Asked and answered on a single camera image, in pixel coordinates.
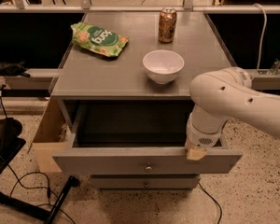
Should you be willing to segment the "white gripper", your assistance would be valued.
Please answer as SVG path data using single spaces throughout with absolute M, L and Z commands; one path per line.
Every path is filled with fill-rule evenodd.
M 222 128 L 229 118 L 214 115 L 195 105 L 186 126 L 187 159 L 199 161 L 206 154 L 205 147 L 214 147 L 222 134 Z

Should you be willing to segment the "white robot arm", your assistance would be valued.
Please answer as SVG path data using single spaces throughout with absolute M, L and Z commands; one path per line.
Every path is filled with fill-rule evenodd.
M 189 94 L 194 102 L 186 128 L 189 160 L 207 155 L 230 118 L 280 140 L 280 96 L 254 91 L 246 70 L 233 67 L 200 74 L 190 82 Z

